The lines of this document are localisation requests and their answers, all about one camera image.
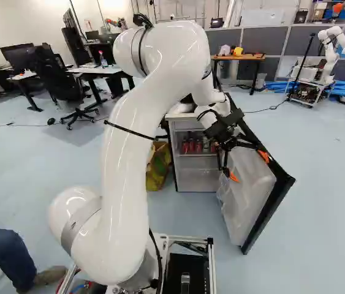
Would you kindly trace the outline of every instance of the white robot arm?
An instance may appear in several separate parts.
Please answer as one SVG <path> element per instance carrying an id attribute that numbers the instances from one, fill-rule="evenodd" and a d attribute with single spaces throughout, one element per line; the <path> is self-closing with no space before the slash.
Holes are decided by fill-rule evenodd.
<path id="1" fill-rule="evenodd" d="M 333 76 L 331 73 L 339 60 L 339 54 L 334 51 L 331 36 L 335 36 L 338 44 L 343 48 L 342 54 L 345 54 L 345 35 L 339 26 L 332 26 L 331 28 L 324 29 L 318 33 L 318 38 L 325 48 L 325 58 L 327 61 L 324 66 L 321 81 L 328 85 L 333 82 Z"/>
<path id="2" fill-rule="evenodd" d="M 113 51 L 126 73 L 146 78 L 118 101 L 108 119 L 102 195 L 68 188 L 49 209 L 56 239 L 103 285 L 137 279 L 149 251 L 145 169 L 152 141 L 114 125 L 153 137 L 163 116 L 189 93 L 199 113 L 211 108 L 223 116 L 230 113 L 229 100 L 213 89 L 208 39 L 199 25 L 176 21 L 128 29 L 117 37 Z M 208 113 L 201 122 L 207 128 L 215 120 Z"/>

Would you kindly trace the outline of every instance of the person's leg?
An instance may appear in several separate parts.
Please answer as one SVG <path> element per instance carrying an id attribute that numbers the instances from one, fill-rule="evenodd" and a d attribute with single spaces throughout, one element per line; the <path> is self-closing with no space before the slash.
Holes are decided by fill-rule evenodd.
<path id="1" fill-rule="evenodd" d="M 36 267 L 21 237 L 11 230 L 0 230 L 0 268 L 16 289 L 33 287 Z"/>

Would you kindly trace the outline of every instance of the robot base stand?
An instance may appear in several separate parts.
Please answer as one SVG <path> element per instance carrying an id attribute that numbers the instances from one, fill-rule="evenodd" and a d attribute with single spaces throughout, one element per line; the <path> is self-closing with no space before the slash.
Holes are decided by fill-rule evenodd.
<path id="1" fill-rule="evenodd" d="M 162 293 L 189 294 L 191 292 L 216 294 L 216 268 L 212 238 L 167 236 L 162 234 L 154 234 L 154 237 L 162 257 L 164 273 Z M 155 269 L 154 278 L 157 279 L 157 267 Z M 73 264 L 67 272 L 58 294 L 68 294 L 78 284 L 78 282 L 72 283 L 77 271 L 78 267 Z M 108 286 L 105 292 L 105 294 L 120 293 L 127 292 L 119 288 L 119 286 Z M 142 290 L 142 293 L 155 294 L 156 289 L 148 288 Z"/>

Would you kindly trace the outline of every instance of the shoe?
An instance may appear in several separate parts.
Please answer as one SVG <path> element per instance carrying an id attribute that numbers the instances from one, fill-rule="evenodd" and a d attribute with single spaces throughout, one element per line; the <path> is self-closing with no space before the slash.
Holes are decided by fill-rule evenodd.
<path id="1" fill-rule="evenodd" d="M 25 292 L 17 289 L 17 293 L 25 294 L 36 287 L 47 286 L 55 282 L 58 282 L 66 275 L 66 273 L 67 268 L 65 266 L 53 266 L 49 269 L 46 269 L 45 271 L 42 271 L 41 273 L 36 274 L 36 277 L 33 280 L 33 287 L 31 289 Z"/>

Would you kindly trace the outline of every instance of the open fridge door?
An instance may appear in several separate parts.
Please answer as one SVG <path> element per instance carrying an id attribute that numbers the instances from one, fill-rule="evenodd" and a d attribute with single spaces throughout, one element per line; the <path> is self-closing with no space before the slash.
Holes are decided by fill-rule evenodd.
<path id="1" fill-rule="evenodd" d="M 221 173 L 216 195 L 231 242 L 247 254 L 295 179 L 284 171 L 247 126 L 243 112 L 234 104 L 233 107 L 241 113 L 237 130 L 242 140 L 240 146 L 222 155 L 231 176 Z"/>

